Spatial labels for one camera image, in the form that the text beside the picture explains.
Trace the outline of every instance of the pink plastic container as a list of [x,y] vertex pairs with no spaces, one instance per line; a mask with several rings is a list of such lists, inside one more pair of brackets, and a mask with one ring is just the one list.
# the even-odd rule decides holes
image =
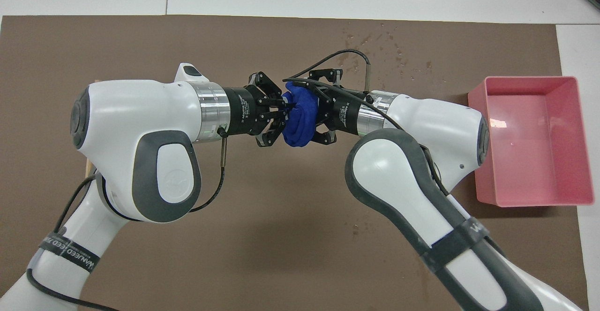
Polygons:
[[593,204],[577,79],[488,76],[469,93],[469,106],[489,125],[487,158],[475,171],[479,201]]

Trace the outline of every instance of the brown mat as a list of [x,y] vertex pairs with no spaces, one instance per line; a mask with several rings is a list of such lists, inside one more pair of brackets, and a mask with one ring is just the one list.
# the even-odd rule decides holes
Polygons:
[[[371,57],[373,89],[467,103],[486,76],[558,76],[553,25],[231,16],[5,16],[0,36],[0,294],[23,273],[84,173],[69,136],[75,97],[96,79],[171,82],[193,63],[223,86],[252,72],[281,80],[340,48]],[[353,56],[343,84],[358,89]],[[205,210],[169,225],[129,223],[82,298],[123,310],[458,310],[387,219],[345,186],[358,140],[258,148],[229,141],[225,185]],[[198,144],[201,200],[219,143]],[[454,189],[518,266],[587,308],[574,207],[501,209]]]

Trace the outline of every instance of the blue cloth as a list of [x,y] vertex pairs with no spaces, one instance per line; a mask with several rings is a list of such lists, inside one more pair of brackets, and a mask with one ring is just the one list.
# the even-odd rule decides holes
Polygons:
[[289,91],[283,97],[296,106],[288,113],[289,119],[285,122],[283,139],[292,147],[304,147],[315,135],[318,98],[312,91],[294,86],[292,82],[286,83],[285,88]]

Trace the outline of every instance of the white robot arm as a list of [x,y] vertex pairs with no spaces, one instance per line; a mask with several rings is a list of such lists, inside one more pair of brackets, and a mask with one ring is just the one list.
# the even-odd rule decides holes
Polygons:
[[[333,86],[318,82],[323,71]],[[488,131],[479,112],[386,91],[347,91],[340,78],[341,70],[332,69],[290,79],[319,96],[317,124],[330,131],[313,141],[331,144],[336,130],[362,136],[345,166],[349,189],[397,226],[463,310],[580,310],[510,263],[448,194],[485,159]],[[74,311],[74,303],[112,310],[77,298],[129,220],[168,223],[193,208],[201,175],[191,144],[250,134],[270,146],[289,106],[262,72],[246,87],[226,88],[185,63],[174,83],[91,84],[73,106],[71,135],[96,176],[64,227],[43,240],[26,274],[0,299],[0,311]]]

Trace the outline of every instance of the black cable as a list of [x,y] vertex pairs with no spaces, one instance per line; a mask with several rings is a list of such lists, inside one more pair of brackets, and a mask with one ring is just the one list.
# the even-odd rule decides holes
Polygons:
[[435,184],[437,184],[437,186],[440,188],[440,190],[442,191],[444,196],[450,195],[450,193],[448,193],[448,190],[446,190],[446,187],[444,187],[444,185],[442,183],[442,179],[440,178],[440,176],[437,174],[437,171],[435,170],[437,165],[435,165],[435,163],[433,163],[433,159],[431,158],[431,153],[429,152],[429,149],[427,149],[427,147],[422,146],[422,145],[421,145],[421,148],[423,149],[423,154],[425,155],[425,159],[427,160],[427,165],[429,166],[429,171],[431,172],[431,177],[433,178],[433,181],[435,181]]
[[400,130],[404,130],[400,125],[398,125],[398,123],[396,123],[396,121],[394,121],[394,119],[392,119],[391,117],[389,117],[387,114],[385,114],[384,112],[382,112],[382,110],[380,110],[379,108],[373,106],[372,104],[364,101],[363,99],[357,98],[354,95],[352,95],[351,93],[349,93],[348,91],[345,91],[339,87],[333,86],[331,84],[326,84],[326,83],[322,83],[322,82],[318,82],[316,80],[311,80],[311,79],[304,79],[304,78],[285,78],[283,79],[283,82],[296,82],[296,83],[304,83],[304,84],[313,84],[315,86],[321,86],[321,87],[326,87],[332,91],[335,91],[336,93],[340,93],[342,95],[346,95],[348,97],[354,98],[356,100],[358,100],[360,103],[362,103],[364,106],[367,106],[368,108],[370,108],[371,110],[373,110],[373,112],[383,116],[384,119],[390,121],[390,123],[392,123],[392,125],[394,125],[394,127],[396,127],[397,129]]
[[[96,179],[98,179],[98,174],[96,174],[96,167],[94,167],[94,170],[92,170],[88,174],[90,174],[90,175],[93,174],[94,176],[96,176]],[[91,187],[91,184],[88,183],[88,185],[83,187],[82,191],[79,192],[79,194],[81,194],[81,199],[79,200],[79,202],[77,202],[77,205],[75,206],[75,208],[73,208],[73,211],[77,210],[79,208],[79,206],[81,206],[81,204],[83,203],[83,199],[88,194],[88,191],[90,191],[90,187]]]
[[111,204],[111,200],[109,200],[109,195],[106,192],[106,179],[102,176],[102,174],[100,174],[100,177],[98,180],[101,181],[100,187],[102,188],[102,198],[103,198],[103,200],[105,200],[106,205],[113,211],[113,213],[116,213],[118,216],[122,217],[123,219],[129,220],[129,221],[141,222],[140,220],[132,219],[131,217],[127,217],[127,216],[123,215],[116,208],[114,208],[114,206]]
[[321,65],[321,64],[322,64],[322,63],[324,63],[325,61],[328,61],[328,60],[329,60],[329,59],[331,59],[332,57],[334,57],[334,56],[338,56],[338,55],[340,55],[340,54],[343,54],[343,53],[355,53],[355,54],[358,54],[358,55],[360,55],[360,56],[361,56],[363,59],[365,59],[365,63],[366,63],[367,65],[371,65],[371,62],[369,61],[369,58],[367,57],[367,55],[366,55],[366,54],[364,54],[363,52],[360,52],[359,50],[353,50],[352,48],[347,48],[347,49],[345,49],[345,50],[339,50],[338,52],[331,53],[330,55],[328,55],[328,56],[324,57],[323,59],[321,59],[320,61],[318,61],[318,62],[317,62],[317,63],[315,63],[314,65],[312,65],[311,67],[309,67],[309,68],[305,69],[304,71],[302,71],[302,72],[300,72],[300,73],[296,73],[296,74],[294,74],[293,76],[290,76],[290,78],[297,78],[297,77],[301,76],[302,74],[304,74],[304,73],[306,73],[306,72],[310,71],[311,69],[313,69],[313,68],[315,68],[315,67],[317,67],[317,66]]
[[206,208],[206,206],[208,206],[217,197],[217,195],[219,195],[219,191],[221,191],[221,187],[223,187],[223,180],[225,180],[225,167],[221,167],[221,180],[219,181],[219,185],[217,186],[217,190],[215,190],[215,193],[212,194],[212,196],[208,198],[208,201],[204,202],[202,206],[198,206],[194,209],[191,209],[189,212],[195,212],[200,209]]
[[63,295],[60,292],[56,292],[52,289],[49,289],[43,285],[41,285],[41,283],[39,283],[39,281],[36,280],[36,278],[34,278],[33,275],[33,270],[31,268],[27,269],[27,280],[38,290],[40,290],[41,292],[47,294],[48,296],[53,296],[54,298],[58,298],[60,300],[64,300],[65,302],[69,302],[69,303],[73,303],[73,304],[77,304],[77,305],[81,305],[81,306],[85,306],[85,307],[90,307],[92,309],[97,309],[97,310],[103,310],[103,311],[118,311],[117,309],[113,309],[112,307],[108,307],[108,306],[104,306],[104,305],[100,305],[100,304],[96,304],[96,303],[92,303],[92,302],[86,302],[84,300],[79,300],[77,298],[72,298],[69,297],[67,295]]
[[89,175],[88,177],[86,177],[83,182],[81,182],[81,184],[79,184],[79,187],[77,187],[77,189],[75,189],[75,192],[73,193],[73,196],[71,196],[71,199],[69,200],[69,202],[67,203],[67,206],[65,207],[65,209],[62,211],[62,214],[60,215],[60,218],[58,218],[58,222],[56,222],[56,226],[54,226],[54,232],[58,234],[58,230],[60,230],[60,227],[62,226],[62,222],[65,220],[65,217],[67,216],[67,213],[69,211],[69,209],[71,208],[71,206],[73,205],[73,201],[75,201],[75,198],[77,197],[77,195],[79,195],[79,192],[90,182],[92,182],[94,179],[96,179],[96,175]]
[[[75,192],[71,196],[71,199],[67,203],[67,206],[65,207],[65,209],[62,211],[62,214],[58,218],[58,221],[56,222],[56,226],[54,226],[54,232],[55,233],[58,233],[58,231],[60,230],[60,227],[62,226],[62,222],[64,221],[65,217],[67,216],[67,213],[68,213],[69,209],[71,208],[71,206],[73,205],[73,202],[75,201],[75,198],[77,198],[77,195],[79,195],[79,193],[82,191],[82,189],[86,185],[88,185],[89,183],[91,183],[94,179],[96,179],[96,175],[95,174],[92,174],[92,175],[86,177],[79,184],[79,186],[77,187],[77,189],[75,189]],[[77,298],[72,298],[70,296],[63,295],[60,292],[54,291],[51,288],[48,288],[48,287],[42,285],[41,283],[39,283],[39,281],[36,280],[36,278],[33,275],[33,269],[32,268],[27,268],[26,275],[27,275],[27,281],[29,281],[29,283],[32,286],[34,286],[39,291],[47,294],[48,296],[52,296],[54,298],[58,298],[60,300],[64,300],[65,302],[69,302],[69,303],[73,303],[73,304],[77,304],[77,305],[81,305],[81,306],[85,306],[85,307],[90,307],[92,309],[103,310],[103,311],[118,311],[117,309],[113,309],[113,308],[108,307],[108,306],[104,306],[104,305],[100,305],[100,304],[96,304],[96,303],[92,303],[92,302],[87,302],[87,301],[80,300],[80,299],[77,299]]]

